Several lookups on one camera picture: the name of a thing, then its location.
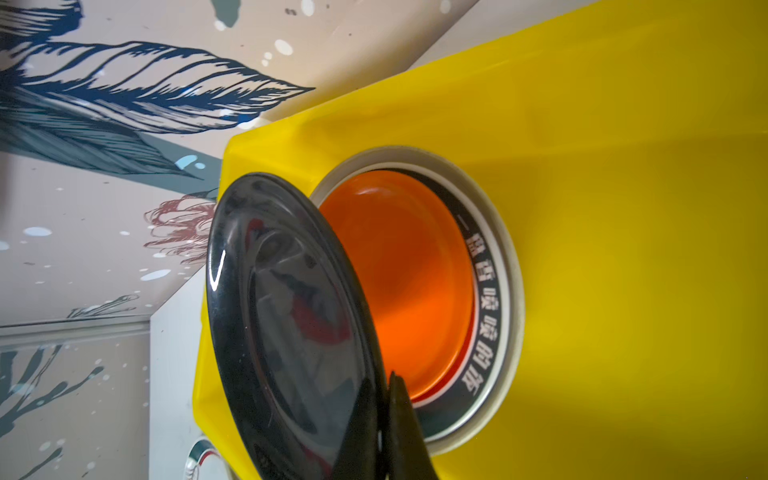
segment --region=yellow tray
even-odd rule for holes
[[[235,137],[309,195],[408,145],[462,168],[520,260],[517,377],[460,478],[768,477],[768,4],[606,0]],[[208,329],[197,422],[243,480]]]

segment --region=wall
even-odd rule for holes
[[[475,1],[0,0],[0,480],[146,475],[148,318],[204,264],[229,139]]]

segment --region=yellow plastic container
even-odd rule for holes
[[[768,3],[604,0],[235,137],[221,191],[385,145],[460,166],[520,260],[501,410],[443,480],[768,478]],[[257,478],[207,313],[197,422]]]

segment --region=blue leaf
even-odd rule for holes
[[[152,133],[234,127],[312,90],[205,50],[139,41],[47,43],[11,57],[4,84],[57,108]]]
[[[82,17],[78,0],[0,0],[0,45],[63,35],[77,29]]]
[[[109,174],[177,174],[192,177],[120,125],[51,108],[15,88],[0,91],[0,148]]]

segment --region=white spot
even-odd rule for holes
[[[237,127],[241,130],[250,130],[251,128],[256,126],[256,118],[254,118],[251,121],[244,121],[241,124],[237,124]]]
[[[285,40],[275,40],[275,49],[283,55],[291,55],[293,47]]]
[[[158,278],[162,278],[170,273],[170,270],[167,268],[163,268],[162,270],[155,270],[154,272],[147,273],[143,277],[141,277],[139,280],[142,282],[148,282],[150,280],[157,280]]]
[[[35,385],[32,383],[17,383],[11,387],[11,393],[17,393],[21,396],[24,396],[32,393],[32,390],[34,389]]]
[[[176,160],[176,166],[179,167],[179,170],[183,170],[196,160],[197,155],[184,155],[182,158]]]
[[[312,0],[301,0],[301,12],[311,17],[315,13],[315,2]]]
[[[51,233],[53,232],[45,227],[29,227],[24,229],[24,235],[28,237],[47,237]]]

